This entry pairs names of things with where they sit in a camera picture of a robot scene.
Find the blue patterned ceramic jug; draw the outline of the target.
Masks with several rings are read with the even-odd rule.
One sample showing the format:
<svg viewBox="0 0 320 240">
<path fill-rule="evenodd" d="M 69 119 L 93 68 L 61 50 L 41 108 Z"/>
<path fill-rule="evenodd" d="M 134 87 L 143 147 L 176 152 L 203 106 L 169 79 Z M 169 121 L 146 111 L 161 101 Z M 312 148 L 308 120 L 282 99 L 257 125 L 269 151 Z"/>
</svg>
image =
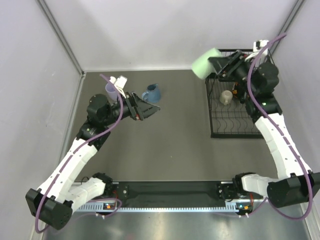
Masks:
<svg viewBox="0 0 320 240">
<path fill-rule="evenodd" d="M 141 98 L 150 103 L 158 103 L 161 99 L 159 85 L 157 83 L 149 85 Z"/>
</svg>

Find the light green plastic cup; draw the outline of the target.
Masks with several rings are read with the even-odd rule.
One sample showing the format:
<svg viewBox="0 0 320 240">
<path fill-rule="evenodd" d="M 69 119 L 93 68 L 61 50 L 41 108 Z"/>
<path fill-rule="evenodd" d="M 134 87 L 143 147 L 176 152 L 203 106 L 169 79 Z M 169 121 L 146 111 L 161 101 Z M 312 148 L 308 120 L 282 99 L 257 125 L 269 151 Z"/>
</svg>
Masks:
<svg viewBox="0 0 320 240">
<path fill-rule="evenodd" d="M 205 80 L 210 74 L 216 73 L 216 70 L 210 63 L 209 58 L 222 56 L 222 53 L 217 48 L 212 48 L 192 63 L 191 70 L 200 80 Z"/>
</svg>

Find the lavender plastic cup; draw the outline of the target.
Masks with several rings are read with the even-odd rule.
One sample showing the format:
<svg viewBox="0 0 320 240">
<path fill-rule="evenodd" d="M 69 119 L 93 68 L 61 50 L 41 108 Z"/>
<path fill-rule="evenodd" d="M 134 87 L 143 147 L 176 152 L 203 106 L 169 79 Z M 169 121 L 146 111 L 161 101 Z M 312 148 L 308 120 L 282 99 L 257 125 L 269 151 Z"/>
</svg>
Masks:
<svg viewBox="0 0 320 240">
<path fill-rule="evenodd" d="M 113 84 L 112 83 L 107 83 L 105 86 L 105 90 L 107 92 L 107 95 L 109 96 L 109 98 L 113 101 L 117 101 L 118 100 L 118 92 L 114 89 Z"/>
</svg>

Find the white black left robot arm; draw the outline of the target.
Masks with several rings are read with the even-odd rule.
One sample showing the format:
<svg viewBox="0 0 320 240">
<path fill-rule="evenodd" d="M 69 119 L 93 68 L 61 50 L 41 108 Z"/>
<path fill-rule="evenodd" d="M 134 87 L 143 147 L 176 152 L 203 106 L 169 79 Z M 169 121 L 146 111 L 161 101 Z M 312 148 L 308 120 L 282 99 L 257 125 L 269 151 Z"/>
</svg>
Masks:
<svg viewBox="0 0 320 240">
<path fill-rule="evenodd" d="M 110 103 L 104 94 L 92 96 L 86 109 L 87 119 L 65 157 L 45 182 L 25 195 L 30 213 L 35 217 L 36 232 L 41 233 L 39 221 L 61 230 L 81 206 L 97 197 L 109 198 L 113 194 L 113 180 L 104 173 L 95 173 L 80 186 L 72 185 L 122 119 L 143 121 L 160 109 L 135 92 L 120 95 L 115 103 Z"/>
</svg>

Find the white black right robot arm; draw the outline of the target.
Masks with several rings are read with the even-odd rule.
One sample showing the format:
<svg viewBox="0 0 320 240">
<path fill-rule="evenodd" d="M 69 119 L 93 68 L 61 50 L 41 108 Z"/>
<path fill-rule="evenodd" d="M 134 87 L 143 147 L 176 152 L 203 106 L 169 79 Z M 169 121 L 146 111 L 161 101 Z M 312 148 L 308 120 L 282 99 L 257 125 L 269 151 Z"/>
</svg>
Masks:
<svg viewBox="0 0 320 240">
<path fill-rule="evenodd" d="M 277 178 L 253 172 L 240 173 L 233 179 L 233 192 L 246 198 L 251 192 L 269 199 L 276 208 L 306 203 L 320 189 L 320 174 L 313 172 L 301 157 L 285 124 L 283 111 L 273 92 L 279 83 L 279 70 L 272 58 L 254 65 L 241 50 L 224 56 L 213 49 L 207 62 L 212 77 L 234 84 L 233 96 L 245 105 L 255 128 L 261 133 L 274 160 Z"/>
</svg>

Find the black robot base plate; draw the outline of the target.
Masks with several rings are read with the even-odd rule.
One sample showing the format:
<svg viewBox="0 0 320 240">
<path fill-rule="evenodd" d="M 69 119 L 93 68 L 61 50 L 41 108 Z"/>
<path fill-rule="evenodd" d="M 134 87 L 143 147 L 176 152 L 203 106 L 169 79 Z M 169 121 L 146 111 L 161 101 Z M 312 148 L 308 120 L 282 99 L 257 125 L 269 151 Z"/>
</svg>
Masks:
<svg viewBox="0 0 320 240">
<path fill-rule="evenodd" d="M 111 192 L 123 207 L 221 207 L 238 197 L 221 181 L 120 181 Z"/>
</svg>

